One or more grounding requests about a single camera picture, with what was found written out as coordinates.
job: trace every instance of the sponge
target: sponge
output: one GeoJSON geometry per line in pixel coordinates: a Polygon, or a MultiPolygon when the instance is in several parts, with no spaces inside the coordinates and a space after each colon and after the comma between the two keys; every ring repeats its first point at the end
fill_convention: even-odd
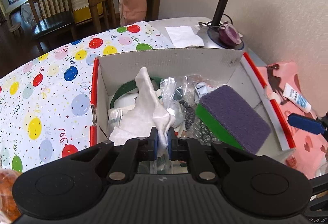
{"type": "Polygon", "coordinates": [[[204,95],[196,115],[220,141],[253,154],[271,131],[257,112],[228,85],[204,95]]]}

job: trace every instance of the balloon print tablecloth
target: balloon print tablecloth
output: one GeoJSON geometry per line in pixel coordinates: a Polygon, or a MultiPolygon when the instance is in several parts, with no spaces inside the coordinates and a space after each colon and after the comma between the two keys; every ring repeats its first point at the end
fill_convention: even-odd
{"type": "Polygon", "coordinates": [[[69,43],[0,80],[3,168],[24,172],[90,146],[90,93],[95,57],[173,48],[146,22],[69,43]]]}

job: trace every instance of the plastic-wrapped orange item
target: plastic-wrapped orange item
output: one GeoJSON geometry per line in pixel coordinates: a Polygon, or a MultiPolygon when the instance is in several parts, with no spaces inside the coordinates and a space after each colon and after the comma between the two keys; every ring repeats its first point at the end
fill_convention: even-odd
{"type": "Polygon", "coordinates": [[[20,174],[0,169],[0,223],[10,224],[21,215],[12,195],[13,184],[20,174]]]}

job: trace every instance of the green balloon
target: green balloon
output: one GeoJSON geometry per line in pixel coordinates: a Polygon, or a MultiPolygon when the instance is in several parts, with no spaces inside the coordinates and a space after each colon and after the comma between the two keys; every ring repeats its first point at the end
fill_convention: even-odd
{"type": "Polygon", "coordinates": [[[146,43],[140,43],[137,45],[136,49],[137,51],[140,51],[140,50],[152,50],[153,48],[146,43]]]}
{"type": "Polygon", "coordinates": [[[19,158],[18,155],[14,156],[13,161],[11,162],[11,167],[13,168],[13,170],[16,170],[16,171],[22,173],[23,164],[22,164],[22,160],[19,158]]]}
{"type": "Polygon", "coordinates": [[[117,28],[117,32],[119,33],[123,33],[123,32],[126,32],[127,31],[127,28],[126,27],[119,27],[117,28]]]}

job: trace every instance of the purple scouring pad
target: purple scouring pad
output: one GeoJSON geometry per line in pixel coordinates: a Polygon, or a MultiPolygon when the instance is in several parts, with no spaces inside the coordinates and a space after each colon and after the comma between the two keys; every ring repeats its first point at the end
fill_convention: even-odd
{"type": "Polygon", "coordinates": [[[270,134],[269,125],[228,85],[204,95],[200,104],[248,152],[256,154],[270,134]]]}

